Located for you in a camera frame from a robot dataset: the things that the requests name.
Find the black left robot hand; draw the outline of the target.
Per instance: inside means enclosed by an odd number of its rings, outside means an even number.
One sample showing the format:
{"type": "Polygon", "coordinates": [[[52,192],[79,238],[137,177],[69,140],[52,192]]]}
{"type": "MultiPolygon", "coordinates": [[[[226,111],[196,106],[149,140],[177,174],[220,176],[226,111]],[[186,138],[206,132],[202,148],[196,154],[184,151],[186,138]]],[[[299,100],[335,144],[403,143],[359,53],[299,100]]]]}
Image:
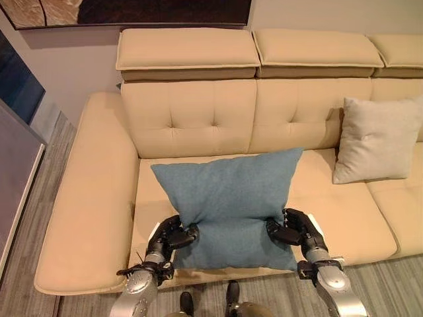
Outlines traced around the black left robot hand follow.
{"type": "Polygon", "coordinates": [[[145,255],[156,252],[164,258],[170,258],[174,250],[190,245],[198,236],[197,224],[183,227],[180,217],[174,215],[159,223],[149,239],[145,255]]]}

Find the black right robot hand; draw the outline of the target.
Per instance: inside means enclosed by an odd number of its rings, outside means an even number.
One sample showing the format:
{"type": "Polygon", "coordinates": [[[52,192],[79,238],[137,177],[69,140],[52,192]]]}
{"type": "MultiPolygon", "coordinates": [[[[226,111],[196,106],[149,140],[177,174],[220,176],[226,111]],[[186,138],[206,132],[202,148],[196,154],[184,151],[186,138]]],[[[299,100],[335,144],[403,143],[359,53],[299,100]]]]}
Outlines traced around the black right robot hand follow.
{"type": "Polygon", "coordinates": [[[273,243],[301,246],[301,253],[304,257],[311,250],[328,251],[322,234],[304,212],[284,208],[282,215],[282,222],[273,217],[266,219],[266,231],[273,243]]]}

